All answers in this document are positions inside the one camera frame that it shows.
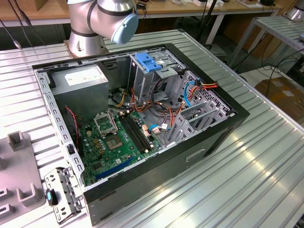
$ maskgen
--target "workbench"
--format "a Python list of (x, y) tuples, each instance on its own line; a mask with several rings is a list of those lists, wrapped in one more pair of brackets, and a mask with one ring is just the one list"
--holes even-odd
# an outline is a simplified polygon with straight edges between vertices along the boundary
[[(221, 25), (224, 16), (227, 14), (247, 14), (247, 13), (268, 13), (271, 16), (277, 15), (282, 7), (276, 5), (275, 7), (263, 6), (262, 8), (248, 8), (236, 0), (224, 3), (222, 7), (215, 7), (212, 15), (217, 15), (213, 28), (206, 41), (206, 44), (211, 44), (218, 29)], [(199, 7), (193, 3), (185, 3), (185, 5), (177, 5), (170, 0), (165, 2), (150, 1), (147, 2), (147, 14), (138, 9), (139, 18), (176, 18), (176, 17), (189, 17), (189, 16), (202, 16), (204, 7)], [(70, 23), (69, 11), (66, 0), (48, 0), (39, 11), (26, 11), (27, 16), (30, 18), (33, 25), (53, 25), (53, 24), (67, 24)], [(1, 19), (7, 27), (19, 26), (16, 16), (8, 6), (0, 7)]]
[[(96, 227), (293, 227), (304, 213), (304, 129), (185, 32), (135, 35), (110, 52), (172, 42), (250, 116), (210, 156)], [(31, 65), (69, 59), (64, 44), (0, 52), (0, 137), (31, 136), (41, 180), (66, 167)], [(57, 227), (52, 208), (24, 214), (2, 228)], [(66, 228), (90, 227), (82, 210)]]

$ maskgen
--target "green circuit board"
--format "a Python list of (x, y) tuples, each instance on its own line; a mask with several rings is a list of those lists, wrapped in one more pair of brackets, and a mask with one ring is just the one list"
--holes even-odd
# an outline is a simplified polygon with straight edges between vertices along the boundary
[[(138, 128), (143, 133), (141, 125), (144, 123), (138, 113), (132, 112), (130, 117), (138, 123)], [(85, 166), (83, 178), (86, 186), (97, 182), (96, 176), (98, 174), (126, 162), (129, 162), (128, 165), (134, 164), (162, 149), (159, 142), (152, 136), (150, 142), (153, 148), (147, 153), (140, 153), (120, 123), (118, 116), (114, 116), (114, 121), (118, 128), (117, 134), (110, 133), (105, 137), (100, 135), (94, 121), (79, 129), (83, 137), (84, 155), (81, 156), (81, 160)], [(98, 124), (103, 130), (110, 127), (106, 120), (98, 122)], [(90, 136), (87, 134), (88, 129), (91, 130)]]

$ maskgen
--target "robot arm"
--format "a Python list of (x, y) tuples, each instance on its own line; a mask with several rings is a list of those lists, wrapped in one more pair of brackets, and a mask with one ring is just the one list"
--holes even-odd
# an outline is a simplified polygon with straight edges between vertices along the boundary
[(286, 16), (295, 22), (301, 22), (304, 19), (304, 0), (299, 0), (293, 9)]
[(138, 17), (133, 13), (132, 0), (68, 0), (67, 3), (72, 29), (69, 50), (75, 56), (103, 53), (102, 37), (124, 44), (137, 29)]

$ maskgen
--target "metal shelf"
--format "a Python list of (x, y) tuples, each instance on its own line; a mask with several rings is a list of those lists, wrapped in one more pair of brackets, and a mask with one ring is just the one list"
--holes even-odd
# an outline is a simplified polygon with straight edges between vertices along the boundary
[(253, 44), (254, 46), (258, 44), (263, 34), (267, 32), (285, 44), (289, 45), (290, 47), (294, 48), (296, 51), (302, 50), (301, 52), (303, 53), (304, 42), (301, 41), (299, 37), (301, 34), (304, 34), (304, 22), (293, 22), (284, 16), (253, 18), (232, 55), (232, 58), (229, 62), (230, 67), (235, 62), (236, 57), (238, 56), (255, 26), (260, 27), (263, 29), (263, 31), (261, 31), (261, 33), (257, 36)]
[[(139, 34), (110, 51), (171, 42), (249, 112), (209, 157), (113, 214), (97, 227), (292, 227), (304, 213), (304, 129), (188, 34)], [(30, 134), (41, 179), (67, 166), (31, 65), (71, 58), (62, 44), (0, 52), (0, 137)], [(46, 203), (2, 225), (57, 227)], [(65, 227), (90, 227), (84, 210)]]

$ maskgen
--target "blue drive bay latch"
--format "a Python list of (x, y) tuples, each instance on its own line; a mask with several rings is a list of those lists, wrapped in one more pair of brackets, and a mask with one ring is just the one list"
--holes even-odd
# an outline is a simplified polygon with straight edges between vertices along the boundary
[(135, 57), (147, 72), (160, 70), (162, 68), (161, 65), (158, 65), (147, 53), (138, 53), (135, 54)]

